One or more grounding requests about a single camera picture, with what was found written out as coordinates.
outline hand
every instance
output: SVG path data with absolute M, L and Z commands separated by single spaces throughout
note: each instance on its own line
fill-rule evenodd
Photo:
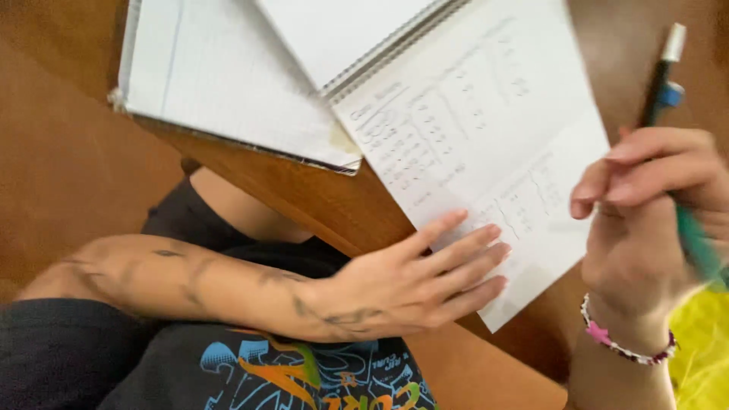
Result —
M 331 279 L 311 282 L 300 308 L 331 327 L 335 340 L 374 340 L 437 328 L 482 309 L 504 289 L 497 276 L 481 283 L 510 253 L 495 225 L 430 256 L 441 235 L 460 225 L 466 211 L 451 212 L 399 244 L 352 260 Z
M 577 219 L 600 204 L 582 275 L 604 316 L 659 324 L 699 286 L 680 246 L 674 201 L 692 211 L 721 255 L 729 255 L 729 173 L 703 131 L 622 134 L 572 193 Z

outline wooden desk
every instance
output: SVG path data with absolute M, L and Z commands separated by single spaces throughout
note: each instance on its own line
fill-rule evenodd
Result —
M 729 2 L 726 0 L 573 0 L 582 53 L 611 138 L 636 122 L 666 29 L 689 27 L 674 78 L 688 92 L 667 123 L 729 136 Z M 125 0 L 0 2 L 0 36 L 99 101 L 116 86 Z M 218 141 L 153 128 L 184 154 L 357 256 L 413 232 L 369 166 L 356 177 L 301 166 Z M 720 141 L 724 153 L 728 145 Z M 547 376 L 562 381 L 581 324 L 584 292 L 573 269 L 496 335 L 477 317 L 460 323 Z

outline beaded bracelet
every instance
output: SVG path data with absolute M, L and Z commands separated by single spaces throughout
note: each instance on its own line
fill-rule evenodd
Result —
M 617 353 L 619 356 L 630 360 L 631 362 L 640 363 L 642 365 L 660 365 L 666 360 L 672 358 L 676 354 L 676 338 L 674 338 L 673 332 L 668 331 L 668 347 L 656 356 L 644 356 L 638 355 L 631 352 L 630 350 L 623 349 L 618 346 L 617 343 L 610 340 L 606 329 L 600 328 L 594 320 L 590 318 L 588 313 L 588 302 L 590 301 L 590 295 L 585 295 L 585 300 L 582 302 L 582 318 L 585 319 L 585 325 L 587 325 L 587 334 L 592 336 L 596 343 L 603 344 L 608 349 Z

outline person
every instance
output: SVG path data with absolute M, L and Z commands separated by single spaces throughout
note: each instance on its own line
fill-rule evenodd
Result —
M 703 131 L 624 132 L 575 187 L 572 216 L 597 215 L 582 265 L 589 334 L 573 354 L 567 409 L 675 407 L 668 316 L 702 287 L 676 202 L 726 255 L 729 173 Z M 202 169 L 150 212 L 143 235 L 91 242 L 3 308 L 0 403 L 436 409 L 399 336 L 474 312 L 507 284 L 482 283 L 510 252 L 491 245 L 498 227 L 424 254 L 464 218 L 456 210 L 349 260 Z

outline white paper sheet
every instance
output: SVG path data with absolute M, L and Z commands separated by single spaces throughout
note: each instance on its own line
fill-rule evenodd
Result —
M 420 228 L 458 207 L 514 248 L 512 285 L 480 312 L 498 330 L 585 253 L 569 192 L 607 138 L 562 0 L 472 0 L 335 105 Z
M 447 0 L 257 0 L 317 90 Z
M 128 111 L 359 168 L 361 152 L 253 0 L 145 0 L 130 41 Z

